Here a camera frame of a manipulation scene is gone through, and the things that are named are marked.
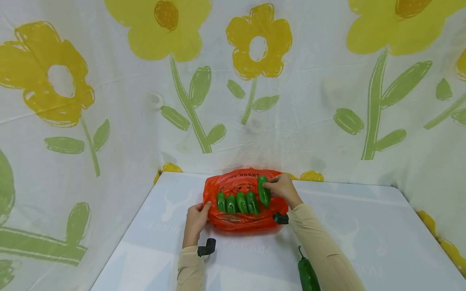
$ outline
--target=green leaf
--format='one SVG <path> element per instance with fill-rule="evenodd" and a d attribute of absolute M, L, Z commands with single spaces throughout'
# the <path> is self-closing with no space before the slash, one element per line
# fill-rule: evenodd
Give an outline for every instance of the green leaf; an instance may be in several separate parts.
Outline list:
<path fill-rule="evenodd" d="M 225 133 L 225 125 L 219 123 L 210 130 L 206 140 L 209 144 L 216 144 L 225 137 Z"/>
<path fill-rule="evenodd" d="M 233 80 L 228 80 L 226 86 L 236 98 L 243 99 L 246 96 L 246 93 L 244 92 L 243 88 L 241 88 L 241 86 L 237 82 Z"/>
<path fill-rule="evenodd" d="M 364 122 L 356 113 L 348 108 L 339 108 L 333 116 L 335 123 L 351 135 L 356 135 L 364 129 Z"/>
<path fill-rule="evenodd" d="M 0 260 L 0 290 L 13 281 L 13 272 L 14 266 L 12 260 Z"/>
<path fill-rule="evenodd" d="M 110 135 L 110 121 L 106 119 L 94 134 L 94 149 L 98 152 L 107 142 Z"/>
<path fill-rule="evenodd" d="M 181 130 L 186 131 L 189 128 L 189 120 L 178 113 L 178 111 L 176 111 L 174 108 L 169 106 L 162 106 L 162 116 Z"/>
<path fill-rule="evenodd" d="M 14 206 L 13 170 L 7 157 L 0 150 L 0 225 L 9 218 Z"/>
<path fill-rule="evenodd" d="M 452 113 L 452 118 L 460 124 L 466 125 L 466 108 L 455 110 Z"/>
<path fill-rule="evenodd" d="M 194 108 L 199 107 L 210 89 L 212 73 L 209 66 L 201 67 L 194 72 L 189 85 L 189 98 Z"/>
<path fill-rule="evenodd" d="M 66 225 L 66 243 L 68 245 L 78 245 L 82 240 L 88 225 L 89 214 L 89 205 L 85 202 L 76 203 L 73 207 Z"/>
<path fill-rule="evenodd" d="M 437 85 L 437 99 L 443 101 L 448 100 L 453 96 L 452 89 L 450 88 L 450 84 L 448 81 L 443 78 Z"/>
<path fill-rule="evenodd" d="M 254 102 L 253 109 L 258 112 L 266 111 L 278 102 L 278 98 L 278 95 L 259 98 Z"/>
<path fill-rule="evenodd" d="M 84 142 L 79 139 L 66 136 L 55 136 L 44 139 L 49 150 L 62 154 L 79 154 L 84 151 Z"/>
<path fill-rule="evenodd" d="M 432 61 L 418 62 L 404 71 L 385 91 L 380 105 L 382 109 L 395 105 L 421 82 L 432 66 Z"/>
<path fill-rule="evenodd" d="M 406 138 L 406 130 L 404 130 L 404 129 L 394 130 L 394 131 L 390 132 L 389 134 L 387 134 L 386 136 L 379 139 L 376 142 L 374 149 L 378 150 L 378 151 L 386 150 L 386 149 L 388 149 L 390 147 L 393 147 L 393 146 L 399 144 L 405 138 Z"/>

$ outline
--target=table surface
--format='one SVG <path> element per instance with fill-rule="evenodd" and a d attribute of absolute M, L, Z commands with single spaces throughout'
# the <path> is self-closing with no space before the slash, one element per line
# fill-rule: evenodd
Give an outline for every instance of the table surface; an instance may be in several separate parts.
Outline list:
<path fill-rule="evenodd" d="M 164 172 L 91 291 L 175 290 L 186 211 L 202 201 L 208 177 Z M 367 290 L 466 290 L 466 280 L 396 188 L 293 183 Z M 199 244 L 209 237 L 217 245 L 206 258 L 207 291 L 301 290 L 299 242 L 289 225 L 253 235 L 208 226 Z"/>

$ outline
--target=flower center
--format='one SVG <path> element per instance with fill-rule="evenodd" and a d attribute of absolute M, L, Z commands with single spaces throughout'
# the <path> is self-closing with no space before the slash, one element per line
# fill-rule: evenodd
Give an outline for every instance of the flower center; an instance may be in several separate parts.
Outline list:
<path fill-rule="evenodd" d="M 421 13 L 431 2 L 432 0 L 397 0 L 395 13 L 407 19 Z"/>
<path fill-rule="evenodd" d="M 249 44 L 249 57 L 253 61 L 261 61 L 267 55 L 267 40 L 256 36 Z"/>
<path fill-rule="evenodd" d="M 173 31 L 178 26 L 178 9 L 171 1 L 159 1 L 154 8 L 155 20 L 161 27 Z"/>
<path fill-rule="evenodd" d="M 75 95 L 73 76 L 68 68 L 62 65 L 53 65 L 48 69 L 48 81 L 55 92 L 63 97 L 72 98 Z"/>

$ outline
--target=floral backdrop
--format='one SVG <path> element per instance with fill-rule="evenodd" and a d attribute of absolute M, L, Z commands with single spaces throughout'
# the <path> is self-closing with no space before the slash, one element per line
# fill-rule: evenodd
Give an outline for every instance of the floral backdrop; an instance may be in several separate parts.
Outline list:
<path fill-rule="evenodd" d="M 160 171 L 249 166 L 399 188 L 466 276 L 465 7 L 3 1 L 0 289 L 88 290 Z"/>

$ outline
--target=orange plastic bag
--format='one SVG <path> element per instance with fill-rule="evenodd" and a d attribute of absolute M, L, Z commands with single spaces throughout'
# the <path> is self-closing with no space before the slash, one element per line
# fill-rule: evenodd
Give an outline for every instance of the orange plastic bag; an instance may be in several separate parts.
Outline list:
<path fill-rule="evenodd" d="M 238 192 L 253 192 L 258 199 L 257 178 L 265 176 L 267 180 L 281 174 L 274 170 L 257 170 L 253 168 L 235 170 L 220 176 L 210 177 L 204 187 L 204 204 L 212 202 L 209 209 L 209 220 L 217 228 L 230 232 L 250 232 L 266 230 L 278 226 L 272 218 L 276 212 L 282 215 L 288 212 L 288 204 L 283 198 L 272 197 L 269 208 L 259 202 L 260 214 L 224 213 L 217 209 L 217 193 L 223 192 L 225 197 Z"/>

